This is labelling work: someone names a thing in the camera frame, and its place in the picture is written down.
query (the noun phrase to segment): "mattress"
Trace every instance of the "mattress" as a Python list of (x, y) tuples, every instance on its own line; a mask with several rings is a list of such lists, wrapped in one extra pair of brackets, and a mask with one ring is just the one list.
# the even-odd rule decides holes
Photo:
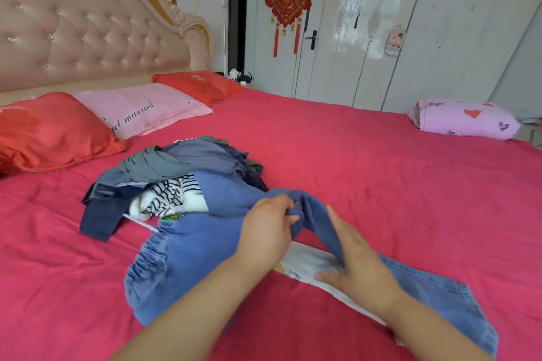
[[(78, 232), (97, 176), (151, 145), (210, 134), (250, 151), (270, 188), (305, 190), (376, 251), (469, 285), (498, 359), (542, 352), (542, 153), (518, 141), (417, 130), (404, 115), (247, 91), (69, 170), (0, 180), (0, 353), (104, 360), (142, 326), (123, 281), (149, 231), (104, 243)], [(300, 239), (323, 248), (311, 233)], [(276, 272), (252, 291), (212, 360), (412, 360), (384, 326)]]

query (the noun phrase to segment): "black and white striped fabric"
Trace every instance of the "black and white striped fabric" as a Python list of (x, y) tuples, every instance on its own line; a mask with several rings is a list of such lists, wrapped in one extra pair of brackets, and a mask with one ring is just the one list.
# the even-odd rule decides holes
[(177, 207), (183, 205), (186, 193), (202, 193), (193, 173), (188, 173), (179, 178), (159, 181), (149, 191), (156, 196), (143, 213), (158, 217), (165, 217), (182, 210)]

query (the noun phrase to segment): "hand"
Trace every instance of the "hand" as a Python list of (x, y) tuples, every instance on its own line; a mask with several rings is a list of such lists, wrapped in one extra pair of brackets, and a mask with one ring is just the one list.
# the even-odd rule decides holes
[(358, 305), (382, 319), (406, 294), (367, 241), (327, 206), (329, 219), (342, 246), (346, 271), (322, 271), (315, 277), (342, 291)]
[(286, 194), (258, 201), (243, 220), (234, 258), (263, 276), (284, 258), (292, 242), (290, 226), (299, 216), (286, 216), (294, 202)]

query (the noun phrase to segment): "bed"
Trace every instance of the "bed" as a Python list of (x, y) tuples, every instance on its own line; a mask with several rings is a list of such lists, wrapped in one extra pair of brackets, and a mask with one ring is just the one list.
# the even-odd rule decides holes
[[(10, 16), (21, 9), (31, 20)], [(57, 11), (63, 19), (54, 21)], [(210, 65), (206, 22), (163, 0), (0, 0), (0, 14), (1, 104)], [(101, 35), (92, 35), (84, 18), (96, 28), (111, 22), (110, 42), (99, 44)], [(135, 37), (130, 45), (126, 36)], [(89, 51), (92, 42), (98, 44)], [(260, 91), (213, 110), (132, 138), (124, 153), (0, 179), (2, 359), (105, 360), (143, 328), (123, 281), (149, 231), (127, 222), (107, 243), (85, 237), (81, 199), (128, 155), (205, 134), (250, 151), (270, 188), (302, 189), (332, 205), (378, 252), (469, 285), (499, 334), (498, 359), (539, 358), (542, 153), (514, 140), (423, 133), (400, 114)], [(311, 233), (298, 241), (323, 248)], [(210, 359), (414, 358), (386, 327), (271, 272)]]

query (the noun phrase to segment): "black door handle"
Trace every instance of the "black door handle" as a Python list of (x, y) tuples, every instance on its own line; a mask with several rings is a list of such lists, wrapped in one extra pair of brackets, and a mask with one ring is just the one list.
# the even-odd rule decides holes
[(305, 37), (305, 38), (311, 38), (312, 39), (312, 42), (311, 42), (311, 50), (314, 50), (315, 46), (316, 46), (316, 35), (318, 34), (318, 31), (317, 30), (313, 30), (312, 31), (312, 36), (311, 37)]

